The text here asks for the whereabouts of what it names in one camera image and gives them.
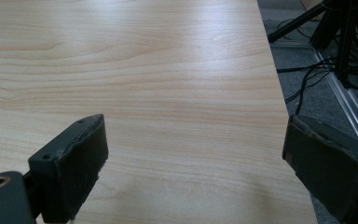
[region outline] table surface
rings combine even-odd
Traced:
[[[316,222],[255,0],[0,1],[0,172],[98,113],[75,223]]]

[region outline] wooden table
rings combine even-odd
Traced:
[[[75,223],[316,222],[255,0],[0,1],[0,172],[97,113]]]

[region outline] gray carpet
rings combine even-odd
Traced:
[[[264,21],[267,33],[276,30],[279,21]],[[309,22],[303,25],[300,30],[306,35],[311,35],[317,22]],[[297,43],[308,43],[309,39],[294,30],[287,35],[290,41]],[[337,48],[332,44],[328,50],[330,54],[335,54]],[[317,63],[314,53],[311,49],[294,48],[271,48],[274,62],[277,68],[302,67]],[[295,72],[279,74],[279,80],[282,86],[283,96],[286,99],[300,89],[301,81],[306,72]],[[310,83],[318,80],[322,75],[314,78]],[[287,110],[290,115],[295,113],[298,104],[298,98],[287,104]],[[305,91],[304,101],[300,111],[301,115],[312,117],[323,121],[331,126],[341,130],[351,137],[356,138],[355,132],[348,122],[337,98],[331,90],[327,79],[324,78],[316,86]],[[316,199],[312,198],[317,220],[321,224],[338,223]]]

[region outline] wood grain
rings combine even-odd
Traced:
[[[96,113],[75,223],[316,222],[255,0],[0,1],[0,172]]]

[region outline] floor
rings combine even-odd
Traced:
[[[305,12],[299,0],[258,0],[258,4],[268,34],[276,30],[281,21],[293,19]],[[316,25],[317,22],[308,22],[301,27],[301,31],[306,35],[311,35]],[[308,38],[296,31],[293,31],[287,37],[293,40],[288,42],[296,42],[297,45],[302,47],[287,48],[284,44],[272,44],[271,51],[277,68],[299,67],[318,62],[314,51],[308,45]],[[336,48],[337,46],[331,46],[329,50]],[[304,74],[304,72],[279,74],[285,99],[298,91]],[[301,114],[319,119],[356,139],[356,131],[334,94],[331,83],[329,83],[330,79],[327,80],[322,76],[319,76],[319,78],[321,82],[305,92]],[[358,99],[358,91],[354,91],[354,95]],[[298,100],[294,100],[286,105],[289,114],[294,113],[297,103]],[[312,198],[312,202],[319,223],[338,223],[317,200]]]

